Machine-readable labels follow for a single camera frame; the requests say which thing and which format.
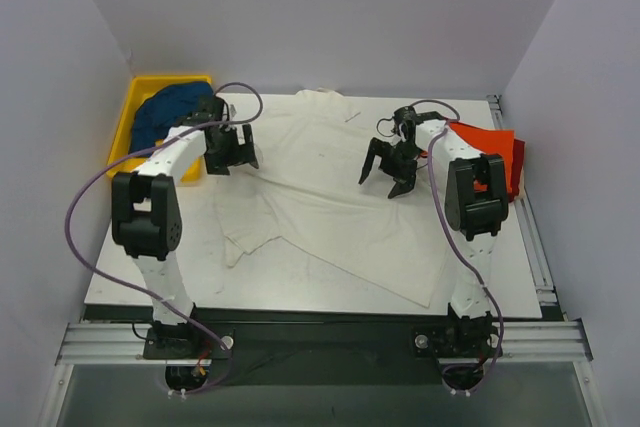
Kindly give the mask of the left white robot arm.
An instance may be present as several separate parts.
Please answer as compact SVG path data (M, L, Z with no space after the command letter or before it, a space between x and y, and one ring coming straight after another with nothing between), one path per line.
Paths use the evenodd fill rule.
M169 129L167 138L174 143L133 171L112 178L112 238L133 259L145 289L153 293L153 337L166 340L182 359L200 351L203 336L190 322L195 304L176 255L183 233L176 183L199 158L209 175L228 176L232 167L242 165L259 167L251 125L236 128L233 117L221 97L201 97L196 109Z

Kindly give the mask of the white t-shirt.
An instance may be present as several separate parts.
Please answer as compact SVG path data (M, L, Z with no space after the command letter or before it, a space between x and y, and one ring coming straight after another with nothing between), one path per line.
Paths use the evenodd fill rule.
M282 238L307 254L427 307L448 248L428 186L391 199L376 172L358 183L371 133L361 111L335 92L264 99L252 124L259 168L217 180L214 206L235 266Z

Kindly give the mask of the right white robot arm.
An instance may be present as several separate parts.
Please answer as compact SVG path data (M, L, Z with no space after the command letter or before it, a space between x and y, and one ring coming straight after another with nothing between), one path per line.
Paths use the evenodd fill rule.
M489 318L495 308L488 292L491 255L502 223L509 214L509 192L504 158L469 142L469 126L437 111L419 113L418 101L397 109L391 143L369 142L359 178L364 183L379 160L379 169L394 185L390 199L410 193L416 184L419 161L426 161L436 214L454 255L456 281L449 307L461 319L443 330L448 351L465 355L476 347L479 333L466 320Z

